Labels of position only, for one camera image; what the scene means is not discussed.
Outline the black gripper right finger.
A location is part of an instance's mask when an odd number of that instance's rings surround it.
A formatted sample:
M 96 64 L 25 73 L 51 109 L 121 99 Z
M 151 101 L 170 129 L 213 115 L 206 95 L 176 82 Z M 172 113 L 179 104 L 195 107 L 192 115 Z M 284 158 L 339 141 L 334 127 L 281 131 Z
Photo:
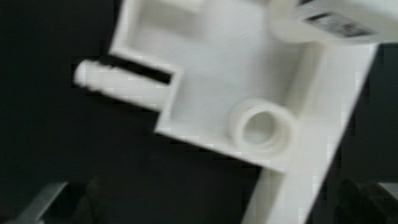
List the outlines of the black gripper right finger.
M 398 224 L 398 182 L 345 179 L 334 224 Z

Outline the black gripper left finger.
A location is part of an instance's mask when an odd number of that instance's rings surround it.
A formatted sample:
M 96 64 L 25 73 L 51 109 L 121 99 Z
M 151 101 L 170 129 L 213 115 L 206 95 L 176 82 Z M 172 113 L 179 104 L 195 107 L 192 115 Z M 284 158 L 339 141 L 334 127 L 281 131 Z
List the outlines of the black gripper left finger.
M 50 182 L 18 218 L 18 224 L 110 224 L 98 179 Z

